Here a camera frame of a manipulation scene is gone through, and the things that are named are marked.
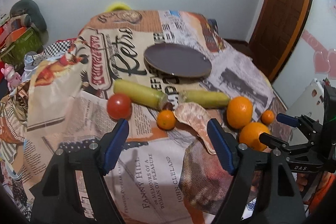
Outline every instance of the pink toy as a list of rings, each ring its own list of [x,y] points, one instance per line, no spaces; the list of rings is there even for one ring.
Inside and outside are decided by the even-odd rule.
[[[7,86],[9,91],[12,91],[21,83],[21,76],[15,72],[14,67],[11,64],[5,63],[5,68],[2,68],[1,72],[8,82]]]

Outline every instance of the orange sleeve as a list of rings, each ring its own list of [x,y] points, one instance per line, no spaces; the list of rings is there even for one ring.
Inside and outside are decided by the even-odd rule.
[[[315,194],[313,200],[311,200],[310,205],[309,205],[310,213],[312,213],[317,208],[320,201],[324,198],[326,193],[329,191],[329,188],[333,184],[334,180],[335,180],[335,175],[331,174],[331,176],[330,176],[328,182],[326,183],[326,185],[322,189],[317,191],[317,193]]]

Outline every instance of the red tomato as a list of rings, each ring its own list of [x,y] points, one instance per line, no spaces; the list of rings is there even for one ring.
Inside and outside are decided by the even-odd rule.
[[[107,102],[107,113],[112,119],[127,119],[132,113],[131,99],[122,93],[112,95]]]

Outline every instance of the purple plate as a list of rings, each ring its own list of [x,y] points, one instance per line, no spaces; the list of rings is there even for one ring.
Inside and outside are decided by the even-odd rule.
[[[211,62],[193,48],[161,43],[148,47],[144,59],[157,70],[178,77],[199,78],[210,74]]]

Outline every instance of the screw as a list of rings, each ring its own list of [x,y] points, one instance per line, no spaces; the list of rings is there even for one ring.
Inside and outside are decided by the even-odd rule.
[[[281,151],[278,148],[276,148],[276,149],[273,150],[273,154],[275,156],[280,156],[281,155]]]
[[[55,154],[56,154],[57,156],[62,155],[62,154],[63,154],[63,149],[57,149],[57,150],[55,151]]]
[[[95,150],[97,147],[98,147],[98,144],[97,144],[97,143],[90,143],[90,145],[89,145],[89,148],[90,148],[91,150]]]
[[[240,150],[246,150],[246,149],[247,149],[247,145],[244,144],[244,143],[240,143],[240,144],[238,144],[238,148],[239,148]]]

